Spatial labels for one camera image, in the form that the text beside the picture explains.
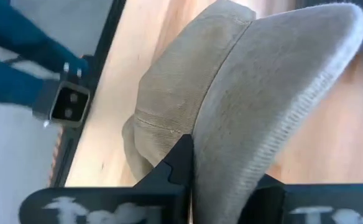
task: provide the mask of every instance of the silver screw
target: silver screw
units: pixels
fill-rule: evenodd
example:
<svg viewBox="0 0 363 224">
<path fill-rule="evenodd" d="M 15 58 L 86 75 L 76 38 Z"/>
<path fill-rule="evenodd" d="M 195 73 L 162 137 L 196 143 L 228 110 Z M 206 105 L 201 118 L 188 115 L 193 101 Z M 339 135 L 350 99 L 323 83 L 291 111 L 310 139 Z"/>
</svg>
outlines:
<svg viewBox="0 0 363 224">
<path fill-rule="evenodd" d="M 50 125 L 50 121 L 49 120 L 44 121 L 44 128 L 47 128 L 47 126 L 49 126 L 49 125 Z"/>
<path fill-rule="evenodd" d="M 78 70 L 76 71 L 76 75 L 78 78 L 82 77 L 82 70 L 80 68 L 78 68 Z"/>
<path fill-rule="evenodd" d="M 64 66 L 63 66 L 63 71 L 65 73 L 68 73 L 70 71 L 70 64 L 68 62 L 65 62 L 64 63 Z"/>
<path fill-rule="evenodd" d="M 66 118 L 71 118 L 71 116 L 72 116 L 72 110 L 71 110 L 71 108 L 65 109 L 64 115 L 65 115 Z"/>
<path fill-rule="evenodd" d="M 71 103 L 76 103 L 78 101 L 78 95 L 76 93 L 71 93 L 70 101 Z"/>
</svg>

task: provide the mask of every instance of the wooden surface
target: wooden surface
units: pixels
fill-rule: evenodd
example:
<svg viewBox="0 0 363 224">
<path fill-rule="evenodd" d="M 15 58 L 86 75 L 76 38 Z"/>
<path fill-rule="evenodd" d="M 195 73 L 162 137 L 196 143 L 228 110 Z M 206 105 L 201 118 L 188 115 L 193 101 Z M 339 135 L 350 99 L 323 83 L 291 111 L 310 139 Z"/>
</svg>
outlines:
<svg viewBox="0 0 363 224">
<path fill-rule="evenodd" d="M 214 0 L 128 0 L 103 70 L 67 186 L 122 186 L 135 180 L 121 129 L 153 60 Z M 291 0 L 236 1 L 264 17 Z M 343 75 L 269 171 L 286 182 L 363 182 L 363 55 Z"/>
<path fill-rule="evenodd" d="M 363 183 L 363 54 L 292 137 L 270 173 L 288 183 Z"/>
</svg>

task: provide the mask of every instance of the wooden floor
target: wooden floor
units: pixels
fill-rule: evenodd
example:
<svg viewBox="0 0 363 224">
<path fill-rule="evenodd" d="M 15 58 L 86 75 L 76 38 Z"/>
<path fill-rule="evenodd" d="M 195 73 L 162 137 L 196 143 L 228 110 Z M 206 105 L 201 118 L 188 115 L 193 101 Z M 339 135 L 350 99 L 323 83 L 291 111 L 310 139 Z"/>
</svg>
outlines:
<svg viewBox="0 0 363 224">
<path fill-rule="evenodd" d="M 132 185 L 121 129 L 153 60 L 214 0 L 128 0 L 108 55 L 67 186 Z M 291 0 L 236 1 L 264 17 Z M 289 182 L 363 182 L 363 54 L 277 158 L 269 174 Z"/>
</svg>

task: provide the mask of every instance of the black frame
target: black frame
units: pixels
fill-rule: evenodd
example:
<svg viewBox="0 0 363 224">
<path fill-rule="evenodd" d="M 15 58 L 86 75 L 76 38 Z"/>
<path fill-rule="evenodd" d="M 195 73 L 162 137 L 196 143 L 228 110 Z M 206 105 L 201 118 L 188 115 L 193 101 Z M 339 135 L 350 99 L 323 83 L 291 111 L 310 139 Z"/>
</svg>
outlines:
<svg viewBox="0 0 363 224">
<path fill-rule="evenodd" d="M 363 184 L 289 185 L 265 174 L 238 224 L 335 224 L 344 223 L 346 217 L 363 221 Z"/>
<path fill-rule="evenodd" d="M 103 212 L 115 218 L 120 215 L 115 212 L 119 206 L 128 203 L 128 208 L 121 215 L 129 220 L 128 223 L 187 224 L 194 176 L 193 152 L 193 138 L 184 134 L 165 158 L 133 187 L 54 187 L 39 190 L 22 202 L 19 221 L 23 224 L 51 224 L 67 213 L 79 223 L 87 222 L 93 212 L 101 214 L 101 218 L 104 218 Z M 61 211 L 62 207 L 73 208 L 73 211 Z M 143 216 L 134 217 L 135 212 Z"/>
<path fill-rule="evenodd" d="M 96 89 L 100 80 L 101 72 L 103 71 L 104 64 L 106 63 L 107 55 L 113 42 L 119 20 L 121 19 L 122 11 L 124 9 L 126 0 L 113 0 L 110 11 L 108 13 L 106 23 L 104 24 L 101 37 L 94 53 L 94 61 L 91 66 L 93 76 L 87 86 L 91 92 L 91 99 L 94 98 Z M 50 179 L 50 187 L 63 187 L 67 181 L 68 173 L 70 171 L 72 161 L 78 147 L 79 139 L 83 128 L 85 126 L 86 118 L 89 115 L 91 102 L 87 107 L 86 116 L 82 125 L 78 128 L 64 127 L 61 135 L 60 145 L 58 146 L 57 156 L 52 168 L 52 176 Z"/>
</svg>

